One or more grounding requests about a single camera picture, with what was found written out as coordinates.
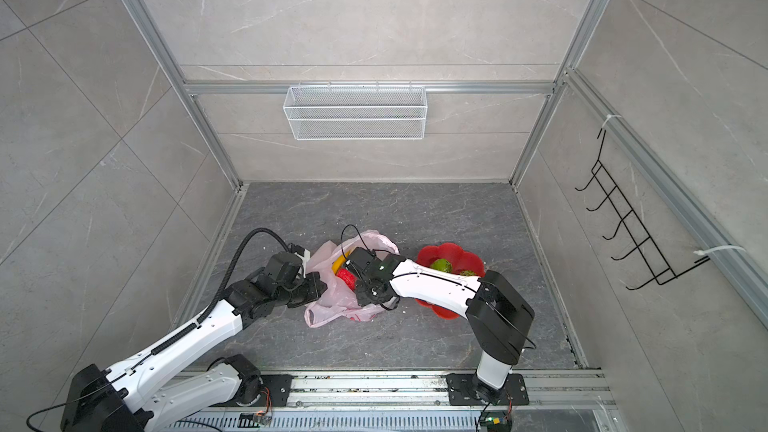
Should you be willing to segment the pink plastic bag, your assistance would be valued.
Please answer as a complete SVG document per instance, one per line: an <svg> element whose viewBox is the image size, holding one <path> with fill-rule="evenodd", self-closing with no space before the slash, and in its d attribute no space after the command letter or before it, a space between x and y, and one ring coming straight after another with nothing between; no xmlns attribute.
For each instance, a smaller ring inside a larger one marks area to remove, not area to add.
<svg viewBox="0 0 768 432"><path fill-rule="evenodd" d="M385 252L398 254L398 246L387 236L376 230L366 230L362 238L351 238L341 245L326 241L311 254L307 269L318 272L320 280L327 290L315 302L306 306L304 321L310 328L322 327L338 318L348 318L357 322L370 322L376 315L385 311L380 305L360 306L352 289L339 278L333 269L333 264L344 261L342 253L349 254L355 248L366 243L370 249L378 249L377 256L383 258Z"/></svg>

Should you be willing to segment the green fake kiwi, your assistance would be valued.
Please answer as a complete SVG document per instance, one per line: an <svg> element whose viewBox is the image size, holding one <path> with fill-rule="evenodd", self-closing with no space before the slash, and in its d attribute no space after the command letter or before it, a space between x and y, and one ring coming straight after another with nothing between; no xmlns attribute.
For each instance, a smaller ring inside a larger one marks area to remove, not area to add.
<svg viewBox="0 0 768 432"><path fill-rule="evenodd" d="M453 265L452 263L447 259L437 259L435 260L431 265L430 268L439 272L452 274L453 273Z"/></svg>

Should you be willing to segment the red flower-shaped bowl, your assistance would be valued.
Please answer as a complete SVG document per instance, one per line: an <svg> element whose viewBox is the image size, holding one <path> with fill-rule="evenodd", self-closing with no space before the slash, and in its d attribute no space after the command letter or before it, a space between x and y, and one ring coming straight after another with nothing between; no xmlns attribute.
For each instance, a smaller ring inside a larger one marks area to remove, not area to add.
<svg viewBox="0 0 768 432"><path fill-rule="evenodd" d="M421 266L430 268L430 265L440 258L447 259L452 263L453 275L462 276L460 273L465 270L474 271L477 277L485 275L485 265L482 259L455 243L426 246L419 251L416 262Z"/></svg>

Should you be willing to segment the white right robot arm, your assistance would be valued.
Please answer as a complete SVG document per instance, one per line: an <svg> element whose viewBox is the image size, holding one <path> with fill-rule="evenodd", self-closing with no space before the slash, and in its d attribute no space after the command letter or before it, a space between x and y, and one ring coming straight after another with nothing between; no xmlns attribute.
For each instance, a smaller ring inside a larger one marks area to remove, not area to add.
<svg viewBox="0 0 768 432"><path fill-rule="evenodd" d="M482 350L474 375L447 383L471 401L496 403L507 397L507 382L527 348L535 317L532 307L498 272L461 276L417 264L397 254L378 257L365 248L345 256L343 267L355 278L355 294L361 306L387 307L404 299L428 302L469 323Z"/></svg>

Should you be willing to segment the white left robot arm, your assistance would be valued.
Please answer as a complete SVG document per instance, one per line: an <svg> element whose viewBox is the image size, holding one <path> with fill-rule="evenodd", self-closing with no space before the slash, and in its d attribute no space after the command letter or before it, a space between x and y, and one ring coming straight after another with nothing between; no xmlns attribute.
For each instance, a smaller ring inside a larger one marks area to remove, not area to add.
<svg viewBox="0 0 768 432"><path fill-rule="evenodd" d="M280 251L246 278L231 277L250 240L240 242L210 303L196 316L129 358L100 369L91 364L72 379L62 412L63 431L157 431L208 406L233 399L252 402L262 387L259 369L240 354L211 371L177 381L177 374L219 343L239 334L278 306L316 301L327 286L308 269L305 248L278 243Z"/></svg>

